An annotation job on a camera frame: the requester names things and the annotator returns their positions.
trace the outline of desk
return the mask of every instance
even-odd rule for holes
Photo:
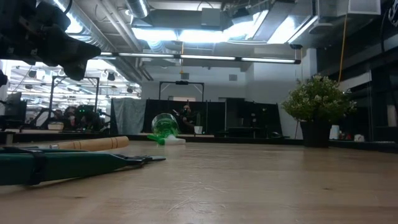
[[[166,161],[0,187],[1,223],[397,223],[398,155],[301,146],[131,142]]]

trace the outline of black plant pot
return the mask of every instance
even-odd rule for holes
[[[329,122],[300,122],[305,147],[329,147]]]

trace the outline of gray curtain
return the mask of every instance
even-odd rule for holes
[[[119,134],[138,134],[144,126],[146,100],[113,99]]]

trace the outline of wooden table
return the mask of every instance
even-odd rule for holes
[[[0,187],[1,223],[398,223],[398,155],[297,146],[131,142],[143,169]]]

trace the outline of wooden rolling pin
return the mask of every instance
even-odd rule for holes
[[[82,141],[60,142],[50,145],[52,149],[80,149],[86,151],[102,151],[117,149],[129,145],[129,138],[126,136],[115,138],[90,139]]]

